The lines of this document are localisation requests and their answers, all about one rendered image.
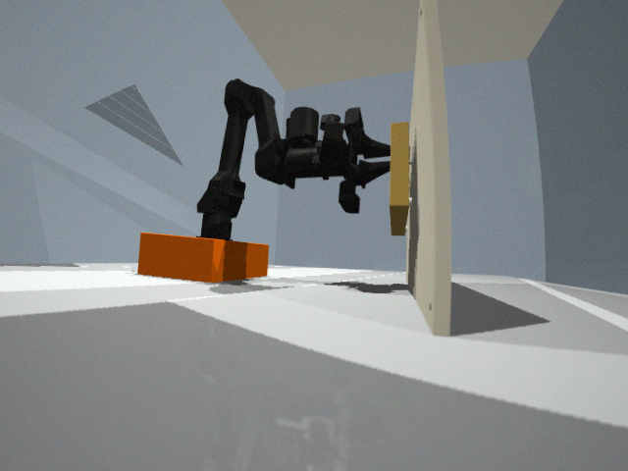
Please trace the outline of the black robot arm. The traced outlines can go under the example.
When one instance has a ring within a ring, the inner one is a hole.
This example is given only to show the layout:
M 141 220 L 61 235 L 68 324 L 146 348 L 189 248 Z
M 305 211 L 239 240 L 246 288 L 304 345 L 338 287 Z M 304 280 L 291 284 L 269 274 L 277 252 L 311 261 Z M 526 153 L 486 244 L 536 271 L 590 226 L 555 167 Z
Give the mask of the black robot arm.
M 319 156 L 313 156 L 313 164 L 340 170 L 337 160 L 346 124 L 340 123 L 339 115 L 322 115 L 320 130 L 324 136 L 318 140 L 319 113 L 313 108 L 299 107 L 291 111 L 287 137 L 282 139 L 274 97 L 239 78 L 227 84 L 224 103 L 228 122 L 219 171 L 197 204 L 197 212 L 203 214 L 201 236 L 197 237 L 233 241 L 231 218 L 236 218 L 246 188 L 238 175 L 248 119 L 254 115 L 258 134 L 254 155 L 257 176 L 292 189 L 295 178 L 315 177 L 310 160 L 312 147 L 321 147 Z

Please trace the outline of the gold picture frame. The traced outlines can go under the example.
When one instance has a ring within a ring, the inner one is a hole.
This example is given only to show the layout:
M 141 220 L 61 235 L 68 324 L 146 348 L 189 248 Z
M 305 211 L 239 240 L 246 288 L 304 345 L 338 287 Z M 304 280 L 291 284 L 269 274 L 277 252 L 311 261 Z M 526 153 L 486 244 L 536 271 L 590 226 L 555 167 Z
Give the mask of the gold picture frame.
M 409 122 L 391 123 L 391 140 L 391 229 L 392 236 L 404 236 L 408 210 L 412 208 L 412 198 L 409 198 Z

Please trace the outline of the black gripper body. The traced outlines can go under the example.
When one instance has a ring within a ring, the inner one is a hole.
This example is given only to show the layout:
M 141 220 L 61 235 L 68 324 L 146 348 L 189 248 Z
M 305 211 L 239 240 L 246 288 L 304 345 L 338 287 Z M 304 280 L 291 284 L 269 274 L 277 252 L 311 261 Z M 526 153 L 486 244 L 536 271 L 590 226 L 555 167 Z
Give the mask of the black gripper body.
M 312 163 L 313 156 L 319 156 L 321 147 L 312 147 L 311 169 L 315 177 L 322 177 L 324 180 L 329 177 L 344 177 L 340 182 L 339 203 L 346 213 L 359 213 L 360 196 L 356 193 L 356 186 L 361 185 L 361 182 L 358 178 L 357 155 L 363 155 L 360 134 L 361 129 L 364 129 L 360 107 L 346 111 L 344 123 L 348 144 L 344 139 L 337 160 L 340 161 L 340 170 L 329 170 Z

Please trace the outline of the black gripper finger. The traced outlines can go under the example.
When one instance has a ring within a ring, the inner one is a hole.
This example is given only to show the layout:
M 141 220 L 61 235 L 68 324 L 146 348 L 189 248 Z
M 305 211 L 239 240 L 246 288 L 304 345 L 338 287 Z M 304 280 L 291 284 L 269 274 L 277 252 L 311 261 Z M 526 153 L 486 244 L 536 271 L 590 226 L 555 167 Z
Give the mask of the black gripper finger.
M 391 146 L 370 139 L 364 129 L 361 129 L 360 144 L 364 159 L 391 156 Z
M 358 178 L 363 188 L 365 185 L 379 176 L 390 171 L 391 161 L 387 162 L 367 162 L 358 160 Z

